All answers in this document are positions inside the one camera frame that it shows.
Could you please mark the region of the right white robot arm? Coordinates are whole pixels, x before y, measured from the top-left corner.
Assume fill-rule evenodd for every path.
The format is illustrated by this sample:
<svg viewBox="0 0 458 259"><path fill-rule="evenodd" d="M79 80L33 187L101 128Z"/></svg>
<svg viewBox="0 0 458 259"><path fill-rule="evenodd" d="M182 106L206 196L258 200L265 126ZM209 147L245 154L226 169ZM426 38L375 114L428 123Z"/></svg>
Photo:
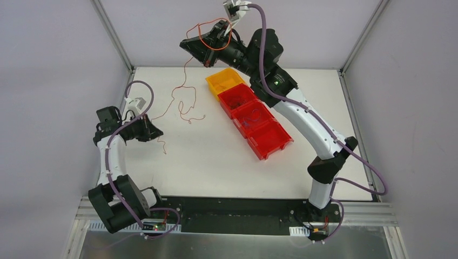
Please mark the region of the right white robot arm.
<svg viewBox="0 0 458 259"><path fill-rule="evenodd" d="M179 46L205 67L217 61L249 76L254 94L284 116L312 145L316 158L307 167L312 189L307 216L320 221L328 214L333 182L355 150L355 137L344 137L321 119L308 103L297 82L278 65L284 49L273 29L257 29L248 45L230 39L228 22L220 20L202 36L184 39Z"/></svg>

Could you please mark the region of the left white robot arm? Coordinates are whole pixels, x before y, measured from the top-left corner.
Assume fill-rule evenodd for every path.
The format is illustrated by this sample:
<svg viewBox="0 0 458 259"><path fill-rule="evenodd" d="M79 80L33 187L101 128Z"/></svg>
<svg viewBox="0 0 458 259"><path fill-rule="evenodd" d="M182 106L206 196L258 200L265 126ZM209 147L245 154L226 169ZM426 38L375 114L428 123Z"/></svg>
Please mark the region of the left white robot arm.
<svg viewBox="0 0 458 259"><path fill-rule="evenodd" d="M149 142L163 135L147 114L130 105L125 121L114 106L99 109L93 142L100 151L100 175L89 200L109 233L116 233L147 217L159 218L165 204L154 187L139 189L126 170L125 150L130 140Z"/></svg>

